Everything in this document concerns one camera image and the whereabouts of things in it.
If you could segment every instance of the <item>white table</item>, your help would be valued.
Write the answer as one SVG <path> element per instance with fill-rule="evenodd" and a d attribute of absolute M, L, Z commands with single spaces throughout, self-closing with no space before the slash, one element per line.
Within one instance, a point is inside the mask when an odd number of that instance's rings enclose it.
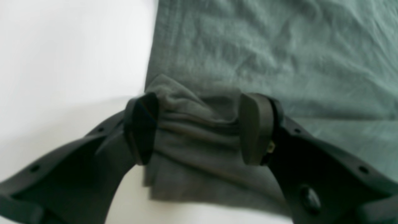
<path fill-rule="evenodd" d="M 156 7 L 156 0 L 0 1 L 0 181 L 143 92 Z M 107 224 L 291 223 L 252 210 L 150 201 L 141 183 L 135 167 Z"/>

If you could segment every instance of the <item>gray cloth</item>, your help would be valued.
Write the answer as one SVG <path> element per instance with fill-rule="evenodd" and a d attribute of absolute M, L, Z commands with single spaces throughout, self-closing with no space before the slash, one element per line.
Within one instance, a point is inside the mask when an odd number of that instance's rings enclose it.
<path fill-rule="evenodd" d="M 279 99 L 314 136 L 398 181 L 398 2 L 159 0 L 146 92 L 162 108 L 152 199 L 289 215 L 272 173 L 243 164 L 241 92 Z"/>

